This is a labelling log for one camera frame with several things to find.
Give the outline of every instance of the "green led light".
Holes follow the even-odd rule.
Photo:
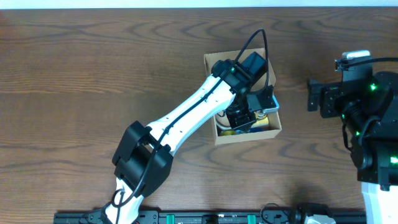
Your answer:
[[[376,89],[377,89],[376,84],[372,83],[372,85],[371,85],[371,90],[374,91],[374,90],[376,90]]]
[[[398,158],[396,158],[396,157],[390,157],[390,162],[391,162],[392,164],[398,164]]]

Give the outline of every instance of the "white wall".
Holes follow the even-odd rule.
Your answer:
[[[0,0],[0,9],[398,6],[398,0]]]

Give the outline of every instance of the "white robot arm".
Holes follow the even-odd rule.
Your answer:
[[[398,186],[390,186],[389,191],[381,189],[379,184],[362,182],[367,224],[398,223]]]
[[[184,101],[180,106],[175,108],[168,115],[157,121],[148,124],[152,130],[150,134],[155,138],[159,139],[165,128],[184,111],[191,107],[194,103],[199,101],[208,93],[220,80],[220,77],[209,76],[204,84],[196,91],[191,97]],[[235,94],[231,93],[231,87],[224,81],[216,87],[206,100],[202,101],[198,106],[187,113],[181,118],[168,134],[163,138],[161,145],[170,146],[170,154],[174,156],[177,149],[181,144],[194,132],[196,131],[205,121],[211,118],[216,113],[225,110],[234,100]],[[116,178],[116,190],[123,189],[126,195],[131,195],[132,190],[130,187],[121,179]],[[115,200],[120,201],[121,194],[115,196]],[[106,215],[112,223],[130,224],[138,216],[138,208],[144,199],[143,195],[133,197],[127,204],[120,208],[118,217],[118,208],[113,205],[109,205],[106,209]]]

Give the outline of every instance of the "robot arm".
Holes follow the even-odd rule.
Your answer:
[[[143,198],[168,177],[174,154],[181,144],[206,120],[231,104],[247,106],[250,88],[266,70],[267,61],[255,52],[242,63],[237,59],[219,61],[199,90],[168,115],[146,127],[138,121],[130,125],[112,160],[118,184],[112,204],[105,210],[108,220],[115,224],[133,222]],[[271,99],[267,96],[272,96],[272,91],[265,88],[256,94],[263,94],[262,99]],[[264,109],[267,108],[262,105],[256,108]],[[246,119],[234,120],[240,128],[251,125]]]
[[[308,81],[308,110],[320,105],[323,118],[339,116],[345,147],[362,182],[367,223],[398,223],[398,74],[373,74],[369,51],[347,52],[336,60],[338,83]],[[349,146],[346,129],[352,134]]]
[[[194,103],[204,97],[216,83],[220,80],[220,77],[209,76],[204,84],[196,91],[191,97],[184,101],[180,106],[175,108],[168,115],[157,121],[151,122],[147,127],[151,128],[150,134],[155,138],[159,139],[165,128],[180,114],[186,111]],[[222,81],[217,88],[213,91],[205,101],[202,101],[198,106],[187,113],[181,118],[168,134],[163,138],[161,145],[169,145],[169,154],[174,156],[177,149],[181,144],[194,132],[196,131],[205,121],[211,118],[216,113],[225,110],[234,100],[235,94],[230,91],[231,87],[224,81]],[[124,194],[131,195],[132,190],[122,179],[116,178],[116,190],[122,189]],[[120,201],[121,194],[115,196],[115,200]],[[133,197],[127,204],[122,206],[119,211],[118,208],[113,205],[109,205],[106,209],[106,215],[111,223],[117,223],[119,220],[120,224],[130,224],[138,216],[138,208],[144,199],[141,194],[138,197]]]

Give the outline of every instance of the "silver component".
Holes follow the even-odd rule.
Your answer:
[[[275,102],[276,106],[274,108],[269,108],[269,109],[262,110],[265,114],[275,113],[279,109],[278,101],[276,101],[276,98],[275,98],[274,95],[272,96],[272,99],[274,99],[274,102]]]
[[[259,110],[259,111],[256,111],[256,113],[259,118],[263,118],[267,115],[265,110]]]
[[[352,59],[352,58],[365,57],[370,55],[371,53],[368,50],[356,50],[352,52],[344,52],[342,56],[345,59]]]
[[[232,130],[231,127],[224,126],[224,125],[222,125],[219,121],[217,121],[217,119],[215,119],[215,120],[216,120],[216,125],[217,125],[217,127],[219,127],[221,130],[223,130],[223,131]]]

